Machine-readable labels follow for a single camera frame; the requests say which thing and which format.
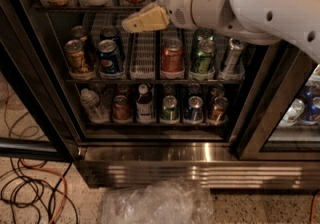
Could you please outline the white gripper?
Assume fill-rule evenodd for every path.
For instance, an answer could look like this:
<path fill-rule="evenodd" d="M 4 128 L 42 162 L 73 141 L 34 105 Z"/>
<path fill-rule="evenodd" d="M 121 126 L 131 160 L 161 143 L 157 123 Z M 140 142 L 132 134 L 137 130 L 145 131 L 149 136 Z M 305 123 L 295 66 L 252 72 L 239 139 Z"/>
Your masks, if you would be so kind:
<path fill-rule="evenodd" d="M 150 3 L 129 15 L 122 21 L 123 29 L 129 33 L 159 31 L 166 29 L 170 20 L 182 29 L 207 26 L 206 0 L 165 0 L 164 5 L 166 9 L 159 3 Z"/>

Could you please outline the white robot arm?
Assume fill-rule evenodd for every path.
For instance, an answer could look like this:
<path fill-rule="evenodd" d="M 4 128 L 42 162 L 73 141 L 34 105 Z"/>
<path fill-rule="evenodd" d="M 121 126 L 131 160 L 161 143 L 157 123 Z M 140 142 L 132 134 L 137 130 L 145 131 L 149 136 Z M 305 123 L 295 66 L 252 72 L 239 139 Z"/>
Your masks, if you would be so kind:
<path fill-rule="evenodd" d="M 164 0 L 122 21 L 129 33 L 163 30 L 170 24 L 213 29 L 256 45 L 285 40 L 320 63 L 320 0 Z"/>

